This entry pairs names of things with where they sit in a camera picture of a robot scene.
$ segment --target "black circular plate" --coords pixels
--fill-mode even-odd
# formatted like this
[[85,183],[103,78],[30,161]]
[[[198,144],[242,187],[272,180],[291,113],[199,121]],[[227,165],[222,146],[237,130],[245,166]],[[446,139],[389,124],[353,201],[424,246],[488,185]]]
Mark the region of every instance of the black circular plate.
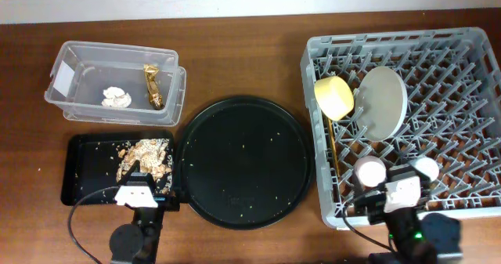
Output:
[[293,116],[251,96],[225,99],[198,114],[177,158],[191,207],[236,230],[267,226],[292,212],[314,169],[311,144]]

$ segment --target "dish rack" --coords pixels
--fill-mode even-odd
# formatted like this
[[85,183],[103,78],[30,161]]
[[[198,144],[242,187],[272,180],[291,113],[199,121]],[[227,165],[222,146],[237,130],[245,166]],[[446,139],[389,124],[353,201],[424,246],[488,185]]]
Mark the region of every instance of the dish rack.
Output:
[[[342,77],[354,91],[374,67],[396,71],[405,82],[408,106],[402,127],[385,141],[364,137],[353,110],[334,122],[315,100],[317,80]],[[345,202],[356,189],[353,164],[366,155],[390,168],[402,160],[428,156],[440,167],[427,212],[465,219],[501,215],[501,73],[487,35],[480,28],[403,31],[314,37],[301,59],[301,76],[315,145],[315,163],[323,221],[345,229]],[[353,226],[367,217],[348,214]]]

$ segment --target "black rectangular tray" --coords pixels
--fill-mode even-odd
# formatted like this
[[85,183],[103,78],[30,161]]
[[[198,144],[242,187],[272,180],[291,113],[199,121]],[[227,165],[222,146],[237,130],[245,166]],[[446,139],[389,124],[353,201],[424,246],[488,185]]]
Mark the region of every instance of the black rectangular tray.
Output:
[[[174,136],[166,130],[76,135],[68,143],[61,201],[75,205],[85,195],[117,185],[117,170],[121,158],[117,147],[125,148],[127,142],[135,145],[141,139],[169,139],[167,155],[174,159]],[[157,184],[162,189],[167,175]],[[108,191],[86,200],[83,204],[114,204],[114,193]]]

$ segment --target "gold candy wrapper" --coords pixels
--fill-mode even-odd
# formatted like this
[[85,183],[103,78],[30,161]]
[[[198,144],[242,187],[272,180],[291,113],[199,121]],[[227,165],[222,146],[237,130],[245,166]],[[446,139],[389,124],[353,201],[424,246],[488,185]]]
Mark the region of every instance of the gold candy wrapper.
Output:
[[162,102],[162,95],[158,89],[158,85],[155,82],[155,77],[157,76],[158,68],[151,64],[144,65],[144,76],[146,77],[146,86],[148,87],[148,93],[150,94],[150,104],[156,110],[161,110],[164,108],[164,103]]

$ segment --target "wooden table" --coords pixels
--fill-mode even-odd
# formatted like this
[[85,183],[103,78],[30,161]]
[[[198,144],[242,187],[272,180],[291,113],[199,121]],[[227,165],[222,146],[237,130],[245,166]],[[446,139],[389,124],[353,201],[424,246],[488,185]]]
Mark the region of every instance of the wooden table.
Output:
[[[43,100],[49,72],[67,40],[174,49],[187,70],[183,127],[205,106],[232,95],[256,95],[287,108],[309,131],[299,61],[312,36],[478,26],[501,57],[501,9],[355,13],[198,20],[116,21],[0,26],[0,262],[90,263],[68,237],[70,208],[61,204],[67,142],[75,134],[145,127],[67,121]],[[110,260],[108,240],[132,212],[118,206],[79,208],[74,231],[98,259]],[[361,229],[385,240],[384,226]],[[501,219],[463,222],[465,262],[501,259]],[[351,232],[328,229],[316,186],[283,221],[233,231],[199,217],[187,205],[164,218],[157,263],[336,262],[381,251]]]

